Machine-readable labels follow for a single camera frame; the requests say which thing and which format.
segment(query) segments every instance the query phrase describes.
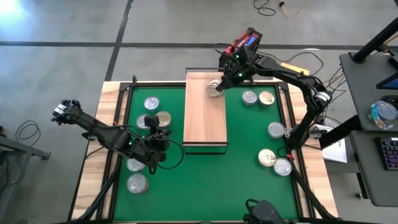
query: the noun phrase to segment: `can lid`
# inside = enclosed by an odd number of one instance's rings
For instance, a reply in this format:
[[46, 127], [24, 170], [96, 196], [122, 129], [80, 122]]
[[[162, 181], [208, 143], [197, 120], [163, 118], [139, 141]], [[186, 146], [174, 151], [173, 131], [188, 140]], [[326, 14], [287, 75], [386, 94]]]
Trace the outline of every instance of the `can lid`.
[[142, 170], [142, 169], [145, 168], [145, 164], [139, 162], [139, 161], [136, 160], [136, 159], [128, 159], [128, 160], [127, 160], [127, 168], [128, 168], [130, 171], [134, 171], [134, 172], [135, 172], [135, 171], [140, 171], [140, 170]]
[[147, 185], [147, 179], [142, 174], [133, 174], [127, 180], [127, 189], [132, 193], [142, 192]]
[[268, 91], [262, 91], [259, 95], [261, 103], [265, 105], [270, 105], [275, 101], [275, 97], [272, 93]]
[[221, 83], [221, 81], [219, 81], [219, 80], [210, 80], [206, 86], [207, 95], [209, 95], [211, 97], [221, 96], [224, 93], [224, 90], [220, 91], [220, 92], [216, 90], [216, 87], [220, 83]]
[[159, 127], [166, 127], [172, 121], [171, 115], [166, 111], [160, 111], [156, 116], [159, 117]]
[[268, 125], [268, 134], [272, 138], [280, 138], [285, 134], [285, 127], [279, 122], [272, 122]]
[[156, 96], [148, 96], [144, 100], [144, 107], [148, 110], [154, 110], [159, 106], [159, 99]]
[[380, 101], [377, 104], [377, 112], [379, 113], [380, 117], [384, 119], [396, 119], [398, 116], [397, 108], [384, 101]]
[[271, 167], [275, 164], [275, 153], [269, 149], [263, 149], [259, 153], [259, 162], [261, 165]]
[[145, 126], [145, 119], [144, 118], [147, 115], [148, 114], [142, 114], [142, 115], [140, 115], [137, 118], [136, 125], [137, 125], [138, 128], [141, 128], [141, 129], [148, 129], [149, 128], [149, 127]]
[[246, 102], [246, 103], [255, 103], [258, 99], [257, 94], [251, 90], [248, 91], [244, 91], [242, 93], [242, 99]]
[[279, 158], [275, 161], [274, 171], [281, 176], [287, 176], [292, 172], [292, 165], [287, 159]]

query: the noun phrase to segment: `gold can lid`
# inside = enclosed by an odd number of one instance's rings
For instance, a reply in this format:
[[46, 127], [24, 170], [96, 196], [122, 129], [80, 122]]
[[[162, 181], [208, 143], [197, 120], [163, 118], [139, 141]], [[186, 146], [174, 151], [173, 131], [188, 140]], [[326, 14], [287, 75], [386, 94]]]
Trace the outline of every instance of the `gold can lid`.
[[219, 80], [210, 80], [209, 83], [207, 83], [206, 86], [206, 92], [207, 95], [211, 96], [211, 97], [217, 97], [217, 96], [221, 96], [224, 93], [223, 91], [217, 91], [216, 87], [221, 83], [221, 81]]
[[172, 121], [171, 115], [166, 111], [160, 111], [156, 116], [159, 118], [159, 127], [166, 127], [170, 125]]
[[276, 156], [275, 153], [269, 149], [263, 149], [259, 153], [259, 162], [265, 167], [271, 167], [275, 164]]
[[259, 95], [260, 102], [264, 105], [273, 104], [275, 97], [272, 93], [268, 91], [262, 91]]

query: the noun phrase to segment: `wooden board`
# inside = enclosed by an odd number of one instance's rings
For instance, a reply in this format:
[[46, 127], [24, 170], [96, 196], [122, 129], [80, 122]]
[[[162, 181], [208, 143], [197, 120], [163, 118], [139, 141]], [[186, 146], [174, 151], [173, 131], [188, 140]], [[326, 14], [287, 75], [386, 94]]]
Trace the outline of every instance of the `wooden board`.
[[187, 73], [184, 146], [196, 146], [198, 142], [203, 142], [207, 146], [211, 146], [211, 142], [225, 143], [215, 146], [226, 145], [225, 97], [224, 95], [210, 97], [206, 92], [208, 82], [214, 79], [219, 80], [221, 76], [221, 72]]
[[[274, 82], [274, 80], [259, 80], [257, 82]], [[101, 98], [99, 99], [96, 118], [100, 119], [106, 124], [112, 124], [116, 102], [118, 100], [120, 82], [104, 82]], [[296, 123], [300, 123], [303, 119], [307, 109], [303, 100], [303, 95], [299, 88], [289, 85], [289, 93], [294, 107], [294, 115]], [[282, 105], [287, 126], [291, 126], [289, 119], [289, 112], [287, 110], [287, 103], [284, 92], [281, 91]], [[124, 114], [126, 104], [122, 104], [121, 114]], [[96, 149], [98, 143], [89, 143], [88, 153]], [[311, 146], [320, 147], [319, 142], [316, 140], [308, 140], [306, 144]], [[319, 199], [322, 205], [334, 216], [338, 216], [335, 200], [331, 191], [328, 174], [326, 172], [325, 162], [323, 160], [322, 152], [318, 149], [310, 147], [302, 148], [307, 176], [310, 182], [310, 188], [315, 196]], [[73, 207], [72, 219], [78, 218], [87, 209], [90, 203], [94, 200], [101, 188], [101, 181], [104, 171], [104, 163], [106, 160], [106, 150], [97, 152], [87, 158], [83, 173], [81, 175], [80, 185], [78, 186], [78, 194]], [[303, 207], [303, 214], [308, 217], [308, 208], [305, 196], [302, 190], [300, 191], [300, 199]], [[103, 217], [107, 217], [109, 208], [109, 194], [107, 194], [104, 206]]]

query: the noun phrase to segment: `table frame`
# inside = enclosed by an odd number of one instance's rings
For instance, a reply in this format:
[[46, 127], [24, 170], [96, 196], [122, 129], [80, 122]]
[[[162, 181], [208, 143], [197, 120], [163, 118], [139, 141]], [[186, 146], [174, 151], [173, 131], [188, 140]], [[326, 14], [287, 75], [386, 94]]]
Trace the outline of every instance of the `table frame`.
[[[289, 126], [289, 124], [287, 124], [285, 122], [285, 111], [283, 109], [283, 106], [287, 107], [287, 111], [289, 112], [289, 120], [288, 123], [290, 123], [290, 127], [295, 125], [295, 116], [294, 116], [294, 108], [293, 108], [293, 104], [292, 104], [292, 99], [290, 97], [290, 92], [289, 92], [289, 87], [291, 85], [288, 85], [285, 82], [270, 82], [270, 81], [256, 81], [256, 83], [260, 84], [260, 85], [277, 85], [279, 87], [279, 89], [282, 91], [282, 94], [285, 95], [285, 101], [283, 102], [283, 100], [281, 99], [281, 94], [280, 91], [276, 91], [277, 92], [277, 100], [279, 105], [281, 105], [281, 110], [280, 110], [280, 114], [281, 114], [281, 118], [283, 120], [283, 124], [284, 126]], [[123, 113], [123, 103], [125, 102], [126, 104], [124, 104], [124, 106], [126, 106], [125, 108], [125, 113], [124, 113], [124, 119], [123, 119], [123, 124], [125, 124], [128, 121], [128, 116], [129, 116], [129, 105], [131, 104], [131, 98], [132, 98], [132, 90], [134, 89], [134, 87], [136, 86], [152, 86], [152, 87], [156, 87], [156, 86], [169, 86], [169, 87], [174, 87], [174, 86], [185, 86], [185, 82], [137, 82], [137, 80], [135, 79], [135, 77], [133, 78], [133, 82], [121, 82], [119, 84], [119, 93], [118, 93], [118, 101], [116, 103], [116, 110], [115, 110], [115, 114], [114, 114], [114, 121], [120, 121], [121, 119], [121, 112]], [[104, 174], [103, 174], [103, 181], [102, 181], [102, 186], [103, 184], [106, 182], [106, 180], [109, 179], [109, 174], [111, 172], [111, 169], [113, 167], [113, 171], [116, 171], [116, 177], [119, 177], [119, 169], [115, 169], [115, 168], [120, 168], [121, 165], [121, 156], [117, 156], [116, 159], [113, 156], [113, 154], [115, 154], [112, 151], [108, 151], [107, 156], [106, 156], [106, 162], [105, 162], [105, 168], [104, 168]], [[298, 169], [301, 170], [301, 173], [303, 174], [303, 177], [306, 181], [306, 183], [308, 183], [308, 177], [307, 177], [307, 172], [306, 172], [306, 166], [304, 164], [304, 156], [302, 151], [296, 151], [296, 153], [294, 153], [294, 157], [296, 158], [296, 166], [298, 166]], [[70, 215], [68, 217], [68, 220], [72, 219], [73, 216], [73, 211], [75, 208], [75, 203], [76, 203], [76, 196], [79, 190], [79, 186], [80, 186], [80, 180], [81, 180], [81, 174], [80, 174], [80, 178], [78, 180], [78, 185], [76, 187], [76, 192], [75, 192], [75, 197], [73, 199], [72, 202], [72, 206], [71, 206], [71, 210], [70, 210]], [[303, 200], [303, 192], [302, 189], [297, 185], [297, 183], [295, 183], [295, 181], [292, 179], [292, 182], [294, 182], [293, 186], [294, 186], [294, 191], [295, 191], [295, 200], [297, 202], [297, 208], [298, 208], [298, 214], [299, 214], [299, 218], [300, 217], [315, 217], [316, 213], [311, 205], [311, 203], [309, 202], [309, 200], [304, 196], [304, 200]], [[114, 204], [116, 202], [116, 193], [117, 193], [117, 187], [118, 187], [118, 181], [116, 181], [112, 187], [112, 191], [111, 191], [111, 195], [110, 195], [110, 200], [108, 199], [104, 199], [101, 203], [100, 206], [98, 207], [98, 210], [96, 212], [96, 220], [104, 220], [103, 218], [106, 218], [104, 221], [109, 222], [113, 220], [113, 215], [114, 215]], [[104, 206], [106, 206], [106, 204], [104, 202], [108, 201], [109, 205], [108, 205], [108, 209], [105, 209]]]

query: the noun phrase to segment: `wooden table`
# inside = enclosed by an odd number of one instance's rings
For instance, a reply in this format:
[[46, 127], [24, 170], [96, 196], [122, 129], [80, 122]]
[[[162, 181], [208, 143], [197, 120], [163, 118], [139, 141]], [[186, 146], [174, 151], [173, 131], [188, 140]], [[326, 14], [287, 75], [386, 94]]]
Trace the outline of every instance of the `wooden table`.
[[[257, 82], [275, 82], [275, 80], [259, 80]], [[103, 89], [101, 92], [101, 98], [99, 99], [96, 119], [104, 122], [107, 125], [113, 125], [113, 119], [115, 114], [116, 102], [119, 95], [119, 86], [121, 82], [104, 82]], [[300, 123], [306, 113], [306, 104], [303, 100], [303, 95], [299, 88], [289, 85], [289, 92], [294, 107], [294, 116], [296, 123]], [[123, 98], [121, 107], [121, 115], [119, 124], [123, 122], [124, 110], [126, 108], [126, 96]], [[284, 113], [286, 118], [287, 127], [291, 127], [289, 112], [287, 109], [287, 103], [285, 100], [284, 92], [281, 91], [282, 104], [284, 107]], [[308, 145], [320, 147], [319, 142], [313, 139], [307, 141]], [[97, 142], [91, 142], [88, 145], [87, 153], [94, 151], [99, 148], [100, 145]], [[307, 170], [308, 180], [310, 182], [310, 188], [317, 196], [322, 205], [334, 216], [338, 216], [335, 205], [335, 200], [331, 191], [328, 174], [326, 172], [325, 162], [323, 160], [322, 151], [319, 149], [312, 149], [311, 147], [303, 147], [303, 158], [305, 161], [305, 167]], [[99, 152], [92, 154], [83, 164], [83, 169], [76, 188], [76, 200], [71, 210], [70, 218], [78, 218], [84, 213], [87, 207], [91, 204], [94, 198], [97, 196], [101, 188], [101, 182], [103, 179], [104, 165], [106, 160], [107, 150], [103, 149]], [[108, 216], [109, 198], [111, 190], [105, 198], [103, 217]], [[303, 207], [303, 214], [308, 216], [308, 207], [306, 199], [300, 189], [300, 198]]]

